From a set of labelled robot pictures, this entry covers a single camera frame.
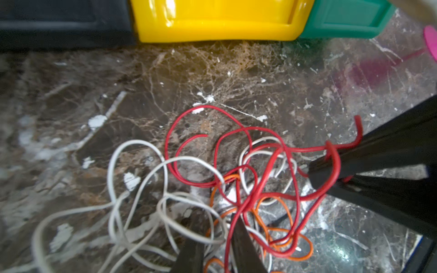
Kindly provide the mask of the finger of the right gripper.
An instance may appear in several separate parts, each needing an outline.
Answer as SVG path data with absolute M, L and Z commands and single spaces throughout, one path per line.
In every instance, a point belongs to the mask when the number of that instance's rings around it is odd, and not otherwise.
M 437 177 L 421 180 L 356 175 L 337 182 L 328 193 L 405 225 L 428 238 L 437 237 Z
M 354 148 L 339 151 L 338 186 L 437 184 L 437 98 L 432 96 L 363 136 Z M 420 180 L 365 176 L 365 172 L 424 165 Z

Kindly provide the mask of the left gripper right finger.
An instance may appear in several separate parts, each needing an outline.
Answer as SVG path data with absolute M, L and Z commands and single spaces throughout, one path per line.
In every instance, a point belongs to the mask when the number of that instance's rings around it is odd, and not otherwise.
M 258 257 L 243 220 L 236 216 L 233 217 L 233 220 L 236 220 L 236 224 L 231 244 L 236 264 L 236 273 L 267 273 L 265 266 Z

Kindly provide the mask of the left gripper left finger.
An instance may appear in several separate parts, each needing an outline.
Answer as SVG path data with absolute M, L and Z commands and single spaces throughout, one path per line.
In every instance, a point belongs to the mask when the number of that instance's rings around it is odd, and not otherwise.
M 205 244 L 186 239 L 171 273 L 202 273 Z

